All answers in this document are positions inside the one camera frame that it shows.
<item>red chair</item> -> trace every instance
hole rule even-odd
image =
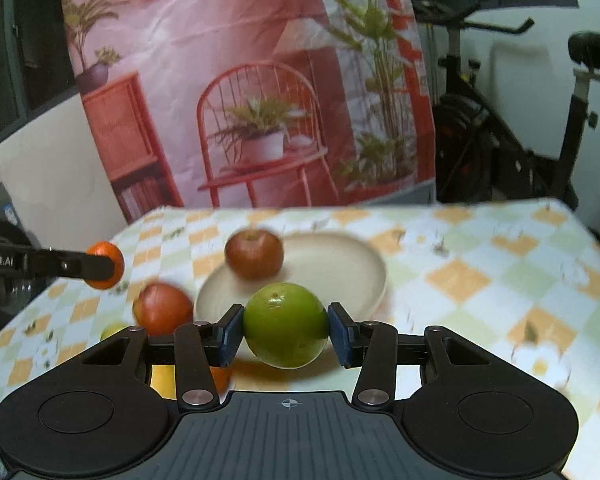
[[[284,99],[305,114],[288,127],[282,158],[257,164],[242,162],[240,142],[223,145],[218,142],[217,133],[232,125],[230,108],[244,105],[248,98],[271,97]],[[318,99],[311,83],[297,70],[275,61],[235,66],[214,79],[202,93],[197,117],[206,174],[206,182],[198,190],[209,190],[213,207],[220,207],[219,189],[238,184],[247,187],[251,205],[257,207],[253,183],[289,172],[295,173],[304,202],[311,206],[305,168],[313,162],[324,170],[337,202],[338,190],[326,161],[327,147],[322,136]]]

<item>table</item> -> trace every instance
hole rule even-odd
[[[376,319],[401,333],[442,324],[560,388],[580,419],[564,469],[571,480],[600,480],[600,247],[559,202],[533,200],[472,207],[155,210],[113,242],[127,269],[113,290],[57,280],[0,332],[0,401],[47,369],[96,344],[103,329],[133,324],[131,304],[154,277],[192,296],[222,262],[228,235],[247,224],[289,233],[340,229],[384,256],[390,289]],[[173,395],[168,368],[152,385]],[[356,370],[325,352],[300,370],[235,367],[243,390],[343,390]],[[397,398],[419,387],[418,370],[400,367]]]

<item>exercise bike handlebar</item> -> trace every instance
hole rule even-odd
[[[503,34],[512,34],[516,36],[524,34],[536,24],[531,18],[527,18],[526,21],[517,28],[465,21],[466,18],[471,16],[476,10],[480,10],[481,7],[480,2],[473,2],[464,9],[454,11],[450,7],[431,0],[421,0],[414,2],[413,4],[416,19],[420,23],[442,25],[447,28],[476,28],[478,30],[490,30],[491,32],[501,32]]]

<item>purple pot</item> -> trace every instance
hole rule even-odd
[[[96,63],[75,77],[75,85],[81,95],[88,94],[104,86],[109,79],[109,67],[104,63]]]

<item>chair seat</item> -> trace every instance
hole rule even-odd
[[[223,173],[222,175],[205,182],[202,184],[202,186],[199,186],[198,190],[200,191],[209,188],[234,186],[235,184],[250,182],[252,180],[277,176],[279,174],[286,173],[287,171],[295,170],[301,166],[310,164],[311,162],[315,162],[316,160],[326,156],[327,152],[327,148],[320,148],[318,150],[311,150],[310,153],[301,152],[298,153],[298,156],[285,158],[285,161],[282,162],[282,164],[264,170],[258,169],[255,171],[231,171]]]
[[[600,33],[576,32],[569,38],[569,56],[574,63],[600,70]]]

